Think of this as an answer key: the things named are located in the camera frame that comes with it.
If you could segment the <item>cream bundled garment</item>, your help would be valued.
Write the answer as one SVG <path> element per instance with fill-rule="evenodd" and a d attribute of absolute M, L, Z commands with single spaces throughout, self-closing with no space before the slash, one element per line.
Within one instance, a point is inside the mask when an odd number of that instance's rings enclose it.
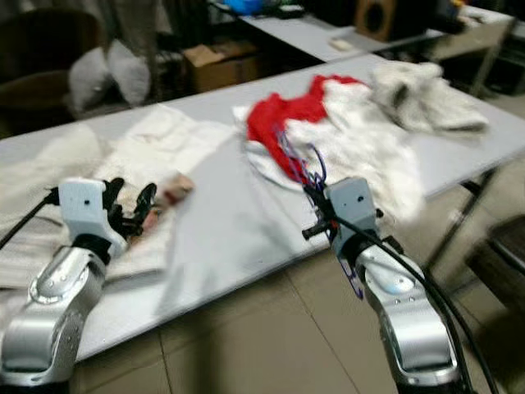
<path fill-rule="evenodd" d="M 372 101 L 408 131 L 432 135 L 480 135 L 489 121 L 472 97 L 443 78 L 435 63 L 386 61 L 372 68 Z"/>

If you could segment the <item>blue plastic item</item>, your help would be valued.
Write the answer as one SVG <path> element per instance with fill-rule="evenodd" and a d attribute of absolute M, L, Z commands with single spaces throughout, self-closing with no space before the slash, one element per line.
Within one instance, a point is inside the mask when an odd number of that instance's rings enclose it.
<path fill-rule="evenodd" d="M 254 16 L 267 6 L 269 0 L 220 0 L 229 11 L 239 16 Z"/>

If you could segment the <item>grey desk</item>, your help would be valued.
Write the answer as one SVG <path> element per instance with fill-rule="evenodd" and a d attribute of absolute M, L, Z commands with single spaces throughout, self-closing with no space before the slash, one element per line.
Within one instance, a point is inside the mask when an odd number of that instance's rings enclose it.
<path fill-rule="evenodd" d="M 468 84 L 468 92 L 477 97 L 484 93 L 489 71 L 501 53 L 505 38 L 513 33 L 517 19 L 503 12 L 483 10 L 472 5 L 463 7 L 460 15 L 466 19 L 465 30 L 460 34 L 428 30 L 420 36 L 389 43 L 361 36 L 352 26 L 336 27 L 327 24 L 315 16 L 289 20 L 270 16 L 237 16 L 237 19 L 322 62 L 337 62 L 369 53 L 395 55 L 409 52 L 417 53 L 431 62 L 440 62 L 451 57 L 483 52 L 481 65 Z M 356 49 L 353 52 L 339 53 L 329 45 L 329 40 L 333 38 L 348 41 Z"/>

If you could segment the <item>wooden speaker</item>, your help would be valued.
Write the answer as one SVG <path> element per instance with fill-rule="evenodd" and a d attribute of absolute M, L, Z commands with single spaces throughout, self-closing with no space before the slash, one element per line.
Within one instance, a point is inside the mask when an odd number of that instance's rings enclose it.
<path fill-rule="evenodd" d="M 409 0 L 357 0 L 354 30 L 361 36 L 380 42 L 413 36 Z"/>

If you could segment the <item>grey textured post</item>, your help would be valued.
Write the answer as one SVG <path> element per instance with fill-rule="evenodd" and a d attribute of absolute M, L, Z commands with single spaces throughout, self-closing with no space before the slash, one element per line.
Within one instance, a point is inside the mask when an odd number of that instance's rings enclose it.
<path fill-rule="evenodd" d="M 157 51 L 158 0 L 112 0 L 116 14 L 116 37 L 135 55 Z"/>

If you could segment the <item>white crumpled shirt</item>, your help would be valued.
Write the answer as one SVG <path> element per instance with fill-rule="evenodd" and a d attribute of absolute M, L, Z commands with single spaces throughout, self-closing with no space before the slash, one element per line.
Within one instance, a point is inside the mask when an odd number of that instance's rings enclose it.
<path fill-rule="evenodd" d="M 327 184 L 360 176 L 387 222 L 415 222 L 425 194 L 408 132 L 372 101 L 372 89 L 365 84 L 326 82 L 322 104 L 327 115 L 317 147 L 327 164 Z"/>

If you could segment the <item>grey pillow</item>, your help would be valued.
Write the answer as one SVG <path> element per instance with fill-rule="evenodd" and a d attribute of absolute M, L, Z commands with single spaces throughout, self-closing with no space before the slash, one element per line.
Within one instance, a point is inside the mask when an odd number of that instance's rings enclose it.
<path fill-rule="evenodd" d="M 145 59 L 135 56 L 116 39 L 110 43 L 106 60 L 121 97 L 134 108 L 144 104 L 150 93 L 150 72 Z"/>
<path fill-rule="evenodd" d="M 104 48 L 93 48 L 72 64 L 68 76 L 71 107 L 83 112 L 101 103 L 115 85 Z"/>

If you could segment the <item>plain red garment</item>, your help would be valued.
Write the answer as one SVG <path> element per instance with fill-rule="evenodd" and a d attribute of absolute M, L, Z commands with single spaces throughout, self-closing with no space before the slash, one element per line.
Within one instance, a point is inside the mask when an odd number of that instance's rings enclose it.
<path fill-rule="evenodd" d="M 325 119 L 327 113 L 322 99 L 325 98 L 325 83 L 329 81 L 363 84 L 352 76 L 315 75 L 310 89 L 304 95 L 298 98 L 282 98 L 280 94 L 273 93 L 257 102 L 248 113 L 247 140 L 262 144 L 285 176 L 292 181 L 301 181 L 299 174 L 303 168 L 293 163 L 289 155 L 281 149 L 278 131 L 285 130 L 285 122 L 288 120 L 317 123 Z"/>

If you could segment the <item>flat black device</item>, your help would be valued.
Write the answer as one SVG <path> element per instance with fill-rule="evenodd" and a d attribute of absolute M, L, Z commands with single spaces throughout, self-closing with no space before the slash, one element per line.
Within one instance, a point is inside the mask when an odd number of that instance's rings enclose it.
<path fill-rule="evenodd" d="M 272 15 L 281 20 L 299 19 L 305 15 L 305 8 L 297 4 L 275 5 Z"/>

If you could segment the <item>purple plastic hanger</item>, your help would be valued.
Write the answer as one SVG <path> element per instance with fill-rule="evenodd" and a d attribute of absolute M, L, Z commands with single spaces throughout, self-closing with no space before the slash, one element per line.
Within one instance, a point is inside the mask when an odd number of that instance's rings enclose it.
<path fill-rule="evenodd" d="M 275 129 L 275 138 L 277 139 L 279 150 L 284 154 L 284 162 L 291 169 L 291 180 L 299 183 L 301 188 L 327 188 L 329 186 L 329 181 L 327 180 L 329 177 L 329 166 L 326 164 L 322 151 L 313 142 L 304 143 L 305 153 L 303 153 L 296 143 L 289 138 L 286 128 Z M 354 296 L 358 300 L 363 300 L 363 285 L 361 285 L 353 264 L 342 258 L 334 249 L 331 250 L 336 254 L 340 269 L 344 273 Z"/>

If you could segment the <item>open brown cardboard box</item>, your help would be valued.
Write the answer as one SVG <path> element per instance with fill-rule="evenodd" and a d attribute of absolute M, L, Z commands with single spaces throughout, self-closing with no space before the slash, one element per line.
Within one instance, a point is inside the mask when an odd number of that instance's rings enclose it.
<path fill-rule="evenodd" d="M 249 41 L 199 44 L 183 50 L 198 93 L 254 81 L 259 77 L 258 46 Z"/>

